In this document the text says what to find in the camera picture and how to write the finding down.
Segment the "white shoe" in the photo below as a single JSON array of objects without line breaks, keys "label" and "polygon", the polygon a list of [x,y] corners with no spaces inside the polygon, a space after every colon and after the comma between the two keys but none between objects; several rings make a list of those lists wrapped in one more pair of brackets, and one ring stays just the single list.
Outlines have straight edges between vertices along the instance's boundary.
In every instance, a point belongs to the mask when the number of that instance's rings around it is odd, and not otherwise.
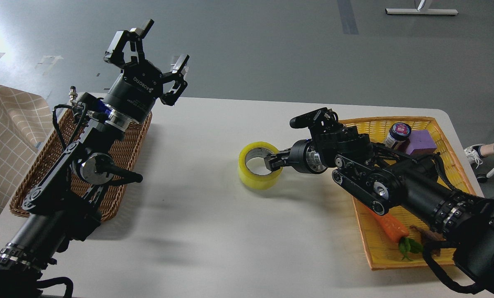
[{"label": "white shoe", "polygon": [[484,144],[474,144],[474,145],[471,145],[470,147],[467,147],[466,149],[464,149],[464,153],[466,154],[466,158],[468,158],[468,161],[470,161],[470,164],[477,164],[477,167],[480,166],[483,161],[482,161],[482,158],[480,157],[480,155],[478,154],[477,150],[473,149],[473,147],[476,147],[476,146],[482,146]]}]

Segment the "beige checkered fabric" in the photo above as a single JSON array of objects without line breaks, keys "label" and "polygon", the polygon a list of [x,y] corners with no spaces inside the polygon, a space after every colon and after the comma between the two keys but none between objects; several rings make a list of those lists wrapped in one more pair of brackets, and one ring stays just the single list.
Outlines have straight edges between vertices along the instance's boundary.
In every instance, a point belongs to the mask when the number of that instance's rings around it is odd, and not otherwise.
[{"label": "beige checkered fabric", "polygon": [[50,134],[51,119],[42,97],[0,85],[0,213]]}]

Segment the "green leaves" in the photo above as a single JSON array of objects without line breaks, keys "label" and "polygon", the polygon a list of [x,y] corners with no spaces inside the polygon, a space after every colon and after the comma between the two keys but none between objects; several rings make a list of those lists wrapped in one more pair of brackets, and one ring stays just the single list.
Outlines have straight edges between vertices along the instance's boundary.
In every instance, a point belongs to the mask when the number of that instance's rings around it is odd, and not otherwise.
[{"label": "green leaves", "polygon": [[411,258],[409,258],[408,253],[421,253],[423,252],[423,245],[419,244],[416,240],[408,237],[402,237],[400,241],[398,242],[398,249],[400,250],[400,253],[402,253],[403,258],[407,259],[409,261],[412,261]]}]

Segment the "gray floor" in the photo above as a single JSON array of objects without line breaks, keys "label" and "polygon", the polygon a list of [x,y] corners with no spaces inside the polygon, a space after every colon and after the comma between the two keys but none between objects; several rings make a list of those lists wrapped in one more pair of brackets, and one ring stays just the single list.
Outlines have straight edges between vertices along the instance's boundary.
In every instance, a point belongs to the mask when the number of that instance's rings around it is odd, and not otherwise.
[{"label": "gray floor", "polygon": [[[494,0],[433,3],[456,17],[387,7],[413,1],[0,0],[0,84],[51,106],[70,85],[103,92],[114,33],[152,18],[147,59],[191,56],[183,96],[442,109],[463,145],[494,142]],[[494,196],[494,177],[481,187]]]}]

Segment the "wicker basket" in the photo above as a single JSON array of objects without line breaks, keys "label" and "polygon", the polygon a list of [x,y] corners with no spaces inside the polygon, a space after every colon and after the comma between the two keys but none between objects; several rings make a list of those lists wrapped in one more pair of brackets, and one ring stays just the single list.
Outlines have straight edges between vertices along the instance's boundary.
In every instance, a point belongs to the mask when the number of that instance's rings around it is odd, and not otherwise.
[{"label": "wicker basket", "polygon": [[[146,121],[142,125],[131,123],[125,131],[125,138],[122,142],[115,141],[109,154],[112,156],[115,164],[120,168],[125,168],[126,170],[132,170],[135,166],[135,162],[140,153],[140,148],[142,146],[142,141],[146,137],[149,124],[151,123],[152,114],[149,113]],[[59,126],[61,127],[61,132],[64,139],[69,139],[76,125],[73,124],[72,112],[67,110],[63,117],[59,121]],[[41,179],[44,178],[46,173],[55,164],[59,156],[61,155],[61,143],[57,134],[52,132],[48,141],[41,149],[40,153],[37,155],[33,166],[31,166],[29,172],[24,177],[23,182],[19,185],[17,191],[15,192],[11,203],[10,209],[14,215],[20,217],[27,217],[29,213],[22,209],[23,198],[26,197],[29,190],[37,185]],[[99,210],[101,211],[101,221],[108,221],[112,219],[118,208],[120,207],[120,202],[122,200],[123,194],[125,193],[127,185],[109,187]],[[72,176],[72,191],[76,194],[82,196],[85,191],[90,187],[90,184],[85,183],[76,175]]]},{"label": "wicker basket", "polygon": [[[376,117],[376,118],[359,118],[341,120],[341,123],[347,126],[357,126],[359,133],[367,133],[370,138],[383,141],[390,127],[396,122],[404,122],[409,124],[413,130],[428,130],[436,143],[437,150],[444,161],[446,174],[451,183],[470,194],[475,194],[474,189],[460,165],[460,162],[455,155],[451,145],[447,141],[446,136],[438,126],[438,123],[431,117]],[[368,213],[366,207],[354,198],[355,213],[361,231],[361,238],[366,253],[366,259],[372,270],[380,269],[395,269],[395,268],[414,268],[425,267],[427,264],[421,254],[410,253],[412,262],[402,260],[402,255],[398,250],[398,244],[391,242],[383,232],[374,218]],[[390,213],[399,219],[405,226],[416,225],[427,229],[428,227],[417,217],[406,211],[402,207],[395,207],[390,210]],[[419,232],[409,229],[410,238],[421,242]],[[434,259],[442,266],[453,264],[454,249],[442,249],[440,257]]]}]

